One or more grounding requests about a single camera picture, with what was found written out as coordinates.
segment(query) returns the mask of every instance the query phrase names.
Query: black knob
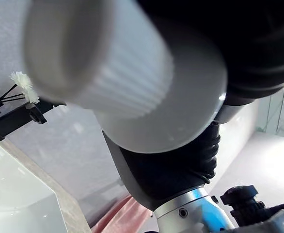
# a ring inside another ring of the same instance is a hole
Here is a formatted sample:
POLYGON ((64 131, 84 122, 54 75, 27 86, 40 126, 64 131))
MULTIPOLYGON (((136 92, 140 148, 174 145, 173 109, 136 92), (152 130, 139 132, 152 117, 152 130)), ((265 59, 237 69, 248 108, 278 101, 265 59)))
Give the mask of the black knob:
POLYGON ((221 196, 221 201, 224 205, 235 205, 253 199, 256 194, 258 194, 258 192, 253 185, 236 186, 228 189, 224 195, 221 196))

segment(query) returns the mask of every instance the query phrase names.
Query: black bracket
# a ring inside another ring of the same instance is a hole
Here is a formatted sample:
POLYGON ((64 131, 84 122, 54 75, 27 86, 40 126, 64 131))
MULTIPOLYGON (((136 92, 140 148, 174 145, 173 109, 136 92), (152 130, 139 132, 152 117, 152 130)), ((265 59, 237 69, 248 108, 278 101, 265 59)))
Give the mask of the black bracket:
POLYGON ((26 103, 1 116, 0 141, 4 140, 6 135, 14 132, 32 120, 39 124, 46 123, 47 120, 44 118, 43 114, 59 105, 61 104, 54 104, 45 100, 40 100, 40 102, 36 105, 26 103))

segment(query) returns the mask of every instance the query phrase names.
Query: screw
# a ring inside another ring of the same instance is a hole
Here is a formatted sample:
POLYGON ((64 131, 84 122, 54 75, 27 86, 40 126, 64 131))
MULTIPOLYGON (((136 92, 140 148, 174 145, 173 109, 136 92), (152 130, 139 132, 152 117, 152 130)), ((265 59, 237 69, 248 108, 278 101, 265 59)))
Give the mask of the screw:
POLYGON ((189 214, 188 211, 184 208, 181 208, 179 210, 179 215, 180 215, 181 218, 186 218, 188 214, 189 214))
POLYGON ((212 199, 216 204, 219 203, 219 200, 218 200, 215 196, 211 196, 211 199, 212 199))

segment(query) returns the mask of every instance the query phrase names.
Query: pink cloth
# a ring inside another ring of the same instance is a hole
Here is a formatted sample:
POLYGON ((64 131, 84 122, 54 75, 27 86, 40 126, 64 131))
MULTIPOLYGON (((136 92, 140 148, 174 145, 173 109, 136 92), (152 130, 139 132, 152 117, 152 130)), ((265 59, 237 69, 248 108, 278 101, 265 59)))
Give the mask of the pink cloth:
POLYGON ((152 212, 131 195, 117 202, 99 222, 93 233, 137 233, 152 212))

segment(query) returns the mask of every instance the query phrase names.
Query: white wall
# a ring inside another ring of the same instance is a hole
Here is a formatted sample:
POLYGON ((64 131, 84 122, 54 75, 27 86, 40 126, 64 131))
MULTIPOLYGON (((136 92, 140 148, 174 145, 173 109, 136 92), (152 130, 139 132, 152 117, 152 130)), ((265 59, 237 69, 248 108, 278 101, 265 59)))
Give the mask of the white wall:
MULTIPOLYGON (((254 133, 210 193, 220 200, 227 189, 251 184, 266 206, 284 203, 284 137, 254 133)), ((230 207, 220 206, 229 214, 230 207)))
MULTIPOLYGON (((13 85, 11 72, 25 72, 22 29, 30 2, 0 0, 0 96, 13 85)), ((21 104, 0 110, 5 113, 21 104)), ((126 192, 118 184, 100 127, 92 111, 75 106, 58 107, 45 117, 46 124, 29 123, 7 138, 75 197, 93 223, 126 192)))

